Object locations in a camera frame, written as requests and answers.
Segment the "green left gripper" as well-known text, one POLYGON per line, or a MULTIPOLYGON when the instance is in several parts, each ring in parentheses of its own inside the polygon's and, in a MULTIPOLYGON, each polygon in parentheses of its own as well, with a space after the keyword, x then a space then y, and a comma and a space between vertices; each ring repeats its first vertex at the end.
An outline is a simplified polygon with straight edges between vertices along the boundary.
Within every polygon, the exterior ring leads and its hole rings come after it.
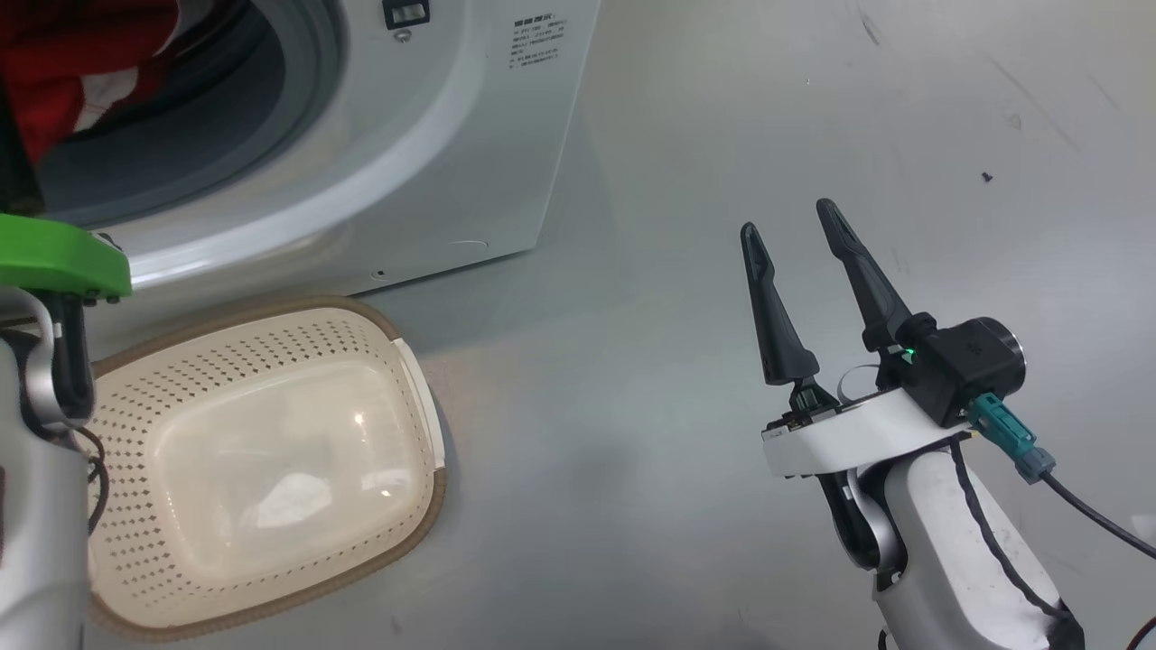
POLYGON ((3 287, 74 293, 82 300, 126 300, 132 295, 131 266, 120 248, 82 227, 40 219, 45 210, 40 183, 3 83, 1 210, 3 287))

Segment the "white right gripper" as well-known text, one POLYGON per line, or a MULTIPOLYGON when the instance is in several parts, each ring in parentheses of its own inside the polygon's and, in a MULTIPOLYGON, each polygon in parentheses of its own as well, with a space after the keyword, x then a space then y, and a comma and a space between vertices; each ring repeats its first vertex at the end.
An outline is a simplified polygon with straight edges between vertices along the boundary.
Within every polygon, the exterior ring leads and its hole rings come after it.
MULTIPOLYGON (((899 345, 896 334, 912 317, 899 291, 830 199, 815 209, 835 259, 844 265, 862 313, 866 350, 899 345)), ((820 363, 796 334, 775 285, 775 264, 759 230, 741 227, 743 268, 749 287, 759 367, 768 385, 794 384, 791 409, 766 424, 763 451, 775 477, 827 477, 892 460, 965 431, 965 421, 940 424, 903 387, 843 404, 813 378, 820 363)))

